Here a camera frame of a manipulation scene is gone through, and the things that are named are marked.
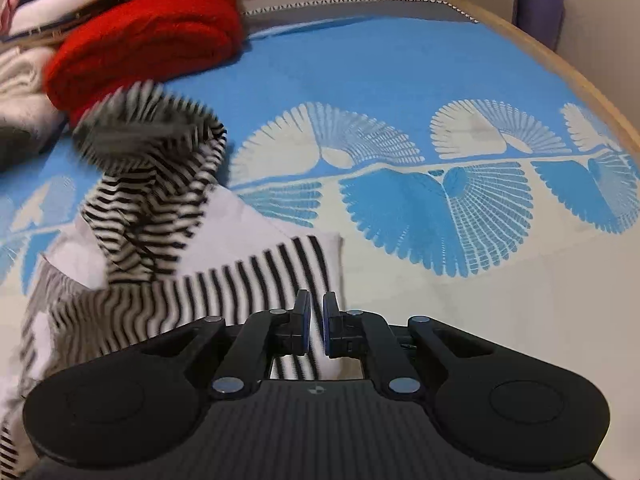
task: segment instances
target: red blanket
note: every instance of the red blanket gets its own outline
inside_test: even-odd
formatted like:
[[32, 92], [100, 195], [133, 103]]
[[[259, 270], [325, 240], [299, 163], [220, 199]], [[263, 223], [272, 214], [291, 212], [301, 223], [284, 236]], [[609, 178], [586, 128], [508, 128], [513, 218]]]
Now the red blanket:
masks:
[[119, 87], [212, 68], [243, 38], [236, 0], [133, 0], [75, 30], [47, 65], [44, 88], [75, 124]]

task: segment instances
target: pink fabric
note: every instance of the pink fabric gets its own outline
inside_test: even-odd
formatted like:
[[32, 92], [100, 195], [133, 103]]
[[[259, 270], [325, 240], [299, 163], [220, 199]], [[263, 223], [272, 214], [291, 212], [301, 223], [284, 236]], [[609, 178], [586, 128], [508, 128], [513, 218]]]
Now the pink fabric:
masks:
[[9, 32], [15, 8], [19, 3], [20, 0], [0, 0], [0, 35]]

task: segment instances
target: logo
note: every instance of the logo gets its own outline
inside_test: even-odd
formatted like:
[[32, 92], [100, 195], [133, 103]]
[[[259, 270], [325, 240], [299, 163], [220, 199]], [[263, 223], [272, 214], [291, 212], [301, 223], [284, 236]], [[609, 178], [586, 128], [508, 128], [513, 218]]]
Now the logo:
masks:
[[307, 391], [312, 395], [322, 395], [324, 394], [326, 389], [323, 388], [322, 386], [316, 385], [313, 388], [309, 388]]

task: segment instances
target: grey fabric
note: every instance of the grey fabric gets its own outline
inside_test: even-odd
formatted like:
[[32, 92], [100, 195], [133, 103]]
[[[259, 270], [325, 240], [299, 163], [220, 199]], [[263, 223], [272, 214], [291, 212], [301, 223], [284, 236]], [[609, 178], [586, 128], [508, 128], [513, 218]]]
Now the grey fabric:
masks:
[[30, 132], [14, 126], [0, 126], [0, 172], [38, 154], [39, 142]]

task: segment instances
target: purple book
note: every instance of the purple book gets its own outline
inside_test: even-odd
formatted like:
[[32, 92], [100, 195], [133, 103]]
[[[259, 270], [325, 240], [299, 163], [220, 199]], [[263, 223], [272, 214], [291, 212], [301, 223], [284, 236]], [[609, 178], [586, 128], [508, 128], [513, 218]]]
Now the purple book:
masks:
[[553, 51], [563, 18], [564, 0], [513, 0], [511, 23]]

